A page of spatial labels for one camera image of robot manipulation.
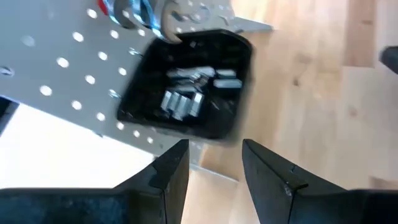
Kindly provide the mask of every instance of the pegboard hole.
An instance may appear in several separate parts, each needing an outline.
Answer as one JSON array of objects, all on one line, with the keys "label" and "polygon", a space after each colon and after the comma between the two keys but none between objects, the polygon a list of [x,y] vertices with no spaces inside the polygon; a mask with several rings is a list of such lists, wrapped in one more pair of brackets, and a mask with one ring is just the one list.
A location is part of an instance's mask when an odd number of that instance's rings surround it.
[{"label": "pegboard hole", "polygon": [[94,83],[95,83],[95,78],[94,78],[93,76],[91,76],[91,75],[86,75],[85,79],[86,79],[86,81],[87,81],[89,84],[94,85]]},{"label": "pegboard hole", "polygon": [[77,100],[72,101],[72,107],[75,110],[81,110],[81,103]]},{"label": "pegboard hole", "polygon": [[120,75],[127,75],[127,71],[124,68],[119,68],[119,74]]},{"label": "pegboard hole", "polygon": [[98,52],[98,57],[101,60],[107,60],[108,59],[108,55],[106,53],[104,53],[104,52]]},{"label": "pegboard hole", "polygon": [[67,59],[65,58],[57,58],[57,63],[59,66],[61,66],[62,68],[67,68],[69,67],[69,62]]},{"label": "pegboard hole", "polygon": [[97,12],[92,9],[87,9],[87,14],[88,14],[88,16],[90,16],[93,19],[97,18]]},{"label": "pegboard hole", "polygon": [[136,138],[139,138],[139,131],[137,131],[137,130],[135,130],[134,132],[133,132],[133,135],[136,137]]},{"label": "pegboard hole", "polygon": [[119,33],[115,30],[111,30],[110,34],[111,34],[111,37],[113,37],[114,39],[119,38]]},{"label": "pegboard hole", "polygon": [[148,142],[149,144],[152,144],[152,143],[154,143],[154,139],[151,138],[151,137],[148,137],[148,138],[147,138],[147,142]]},{"label": "pegboard hole", "polygon": [[72,36],[73,36],[73,38],[77,41],[77,42],[83,42],[84,41],[84,37],[83,37],[83,35],[81,34],[81,33],[78,33],[78,32],[74,32],[73,34],[72,34]]},{"label": "pegboard hole", "polygon": [[97,114],[97,119],[98,119],[99,121],[104,121],[104,120],[105,120],[105,115],[104,115],[103,113],[98,113],[98,114]]},{"label": "pegboard hole", "polygon": [[116,126],[118,127],[119,130],[124,129],[124,124],[122,122],[118,122],[118,124]]},{"label": "pegboard hole", "polygon": [[26,35],[21,38],[22,43],[28,47],[34,47],[35,39],[32,36]]},{"label": "pegboard hole", "polygon": [[123,10],[123,16],[126,18],[130,18],[130,13],[127,12],[126,10]]},{"label": "pegboard hole", "polygon": [[45,96],[51,96],[52,94],[52,89],[48,86],[41,86],[40,87],[40,92],[45,95]]},{"label": "pegboard hole", "polygon": [[141,36],[143,36],[143,37],[145,37],[145,31],[142,30],[142,29],[139,29],[139,30],[138,30],[138,34],[141,35]]}]

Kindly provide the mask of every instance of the metal part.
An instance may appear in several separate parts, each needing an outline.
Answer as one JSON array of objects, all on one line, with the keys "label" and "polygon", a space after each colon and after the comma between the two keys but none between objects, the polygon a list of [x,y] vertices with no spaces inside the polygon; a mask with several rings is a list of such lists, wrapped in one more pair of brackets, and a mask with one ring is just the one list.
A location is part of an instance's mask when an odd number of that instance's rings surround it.
[{"label": "metal part", "polygon": [[242,81],[238,79],[214,80],[213,85],[216,88],[242,88]]},{"label": "metal part", "polygon": [[109,96],[112,98],[121,98],[121,95],[116,93],[114,90],[109,90]]},{"label": "metal part", "polygon": [[164,93],[162,104],[160,106],[164,111],[167,111],[171,97],[172,97],[172,93],[170,91],[166,91]]},{"label": "metal part", "polygon": [[130,47],[129,53],[130,53],[131,55],[140,55],[140,56],[142,56],[142,54],[141,54],[139,51],[137,51],[136,49],[134,49],[134,48],[132,48],[132,47]]},{"label": "metal part", "polygon": [[[196,11],[183,13],[177,0],[102,0],[108,9],[109,17],[127,29],[137,29],[137,26],[124,15],[124,10],[132,7],[134,17],[144,27],[151,29],[153,33],[171,44],[181,43],[181,40],[174,34],[182,32],[180,27],[174,29],[171,25],[169,16],[182,23],[204,24],[211,19],[209,7],[201,2]],[[224,7],[221,4],[216,9],[232,13],[218,14],[218,18],[223,23],[222,27],[230,29],[236,33],[253,30],[272,30],[272,27],[259,22],[249,21],[240,17],[234,17],[230,6]]]},{"label": "metal part", "polygon": [[177,93],[194,93],[197,91],[201,91],[200,88],[197,88],[195,85],[178,85],[169,88],[169,90],[176,91]]},{"label": "metal part", "polygon": [[[184,12],[195,11],[199,5],[199,2],[194,2],[193,6],[188,5],[187,1],[179,2]],[[229,1],[200,2],[211,9],[208,22],[177,22],[170,17],[169,29],[173,31],[179,27],[182,32],[217,28],[234,30],[237,18],[232,19],[234,14]],[[224,8],[212,8],[212,4]],[[129,12],[130,19],[135,20]],[[230,26],[226,26],[219,16],[230,18]],[[21,18],[26,17],[29,19],[21,23]],[[116,126],[119,121],[115,116],[120,100],[109,96],[109,89],[120,94],[126,91],[141,60],[141,57],[136,57],[140,55],[137,53],[144,52],[155,37],[140,23],[137,22],[137,25],[140,33],[135,29],[122,28],[101,13],[96,1],[46,0],[39,4],[37,1],[8,1],[7,7],[0,7],[0,27],[7,31],[1,34],[2,52],[7,53],[0,54],[0,66],[12,68],[15,75],[12,78],[0,75],[0,95],[155,156],[163,154],[179,139],[188,137],[178,136],[169,130],[155,133],[145,126],[129,123],[124,124],[121,131]],[[57,26],[57,32],[46,28],[54,26]],[[253,26],[246,24],[246,27],[250,29]],[[109,35],[111,30],[118,33],[117,40]],[[74,32],[79,32],[84,41],[75,41],[72,37]],[[21,40],[27,35],[35,40],[34,45],[28,46]],[[107,60],[99,59],[97,53],[100,51],[106,53]],[[67,68],[57,64],[59,57],[68,60]],[[124,68],[126,75],[118,73],[118,68]],[[87,75],[95,78],[93,85],[85,80]],[[49,88],[52,94],[43,95],[40,92],[42,86]],[[78,100],[83,109],[73,109],[73,100]],[[106,119],[99,121],[97,113],[103,113]],[[140,133],[139,138],[133,135],[135,131]],[[153,144],[146,141],[149,136],[154,140]],[[191,162],[197,164],[200,155],[201,149],[193,148]]]},{"label": "metal part", "polygon": [[217,69],[216,73],[219,75],[219,78],[235,78],[236,72],[232,69]]},{"label": "metal part", "polygon": [[209,82],[209,77],[202,75],[198,80],[195,81],[195,86],[197,89],[202,89]]},{"label": "metal part", "polygon": [[196,68],[176,68],[169,70],[166,75],[170,78],[192,78],[197,79],[202,75],[207,77],[214,77],[215,75],[214,68],[210,66],[205,67],[196,67]]},{"label": "metal part", "polygon": [[177,109],[178,103],[180,101],[181,95],[174,92],[171,99],[170,99],[170,103],[169,103],[169,107],[168,110],[170,111],[175,111]]},{"label": "metal part", "polygon": [[9,67],[2,66],[0,67],[0,74],[11,77],[15,74],[15,72]]},{"label": "metal part", "polygon": [[189,112],[189,115],[197,117],[200,112],[201,105],[203,103],[203,100],[205,99],[205,96],[201,93],[195,93],[195,95],[192,98],[192,106],[191,110]]},{"label": "metal part", "polygon": [[181,96],[177,109],[174,111],[173,118],[182,121],[188,114],[190,105],[191,100],[185,96]]},{"label": "metal part", "polygon": [[197,79],[196,75],[189,78],[174,78],[171,80],[173,85],[192,85]]}]

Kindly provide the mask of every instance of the white pegboard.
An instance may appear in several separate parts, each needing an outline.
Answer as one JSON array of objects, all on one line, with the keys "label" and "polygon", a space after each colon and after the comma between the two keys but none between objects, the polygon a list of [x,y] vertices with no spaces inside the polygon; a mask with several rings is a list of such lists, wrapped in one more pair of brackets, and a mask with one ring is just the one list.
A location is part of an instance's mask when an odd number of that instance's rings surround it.
[{"label": "white pegboard", "polygon": [[[200,23],[177,22],[170,17],[170,29],[177,33],[236,30],[236,21],[241,21],[234,18],[227,0],[184,0],[180,5],[193,16],[203,6],[211,14]],[[156,156],[180,139],[116,120],[118,96],[132,78],[141,59],[139,52],[155,38],[150,30],[119,27],[101,13],[96,1],[6,0],[3,6],[0,67],[10,68],[14,75],[0,75],[1,96]],[[128,11],[124,15],[131,17]],[[195,143],[192,163],[197,164],[200,153],[201,144]]]}]

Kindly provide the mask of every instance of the hardwood floor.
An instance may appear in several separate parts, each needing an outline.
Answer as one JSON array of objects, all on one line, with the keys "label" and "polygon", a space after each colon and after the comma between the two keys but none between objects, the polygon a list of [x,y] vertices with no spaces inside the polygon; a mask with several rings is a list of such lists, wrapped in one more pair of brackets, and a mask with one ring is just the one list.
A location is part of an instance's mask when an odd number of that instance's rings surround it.
[{"label": "hardwood floor", "polygon": [[[268,34],[243,34],[256,54],[240,140],[253,139],[347,189],[397,188],[398,75],[377,55],[386,45],[398,45],[398,1],[231,2],[237,16],[275,27]],[[241,141],[207,146],[201,165],[238,182],[220,194],[213,177],[197,174],[202,178],[190,179],[188,188],[196,190],[188,190],[186,210],[229,211],[227,218],[223,212],[220,219],[202,217],[202,223],[258,223]],[[206,203],[190,201],[195,194]]]}]

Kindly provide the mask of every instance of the white wall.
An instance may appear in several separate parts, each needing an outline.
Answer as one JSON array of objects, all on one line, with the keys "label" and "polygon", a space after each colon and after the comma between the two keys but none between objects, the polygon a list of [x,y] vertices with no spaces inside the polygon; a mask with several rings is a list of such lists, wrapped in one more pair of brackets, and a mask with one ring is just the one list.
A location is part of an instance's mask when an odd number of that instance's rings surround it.
[{"label": "white wall", "polygon": [[20,105],[0,137],[0,189],[111,188],[153,155]]}]

